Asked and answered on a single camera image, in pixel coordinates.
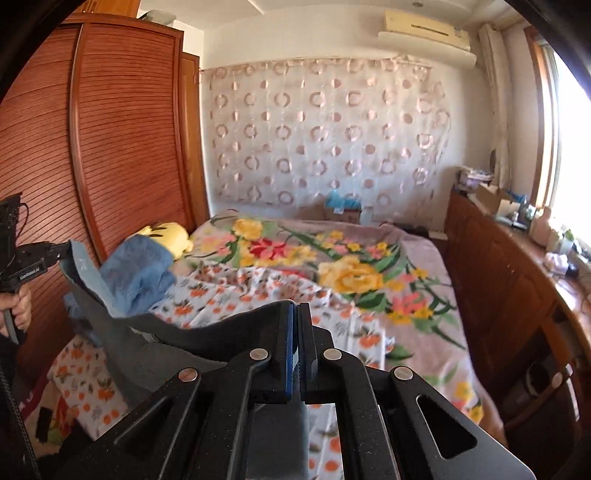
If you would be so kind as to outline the person's left hand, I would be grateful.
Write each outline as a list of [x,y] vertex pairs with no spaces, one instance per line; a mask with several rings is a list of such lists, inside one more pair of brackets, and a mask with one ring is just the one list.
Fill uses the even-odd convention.
[[17,293],[1,293],[0,310],[10,310],[16,328],[27,332],[32,320],[32,294],[29,286],[23,285]]

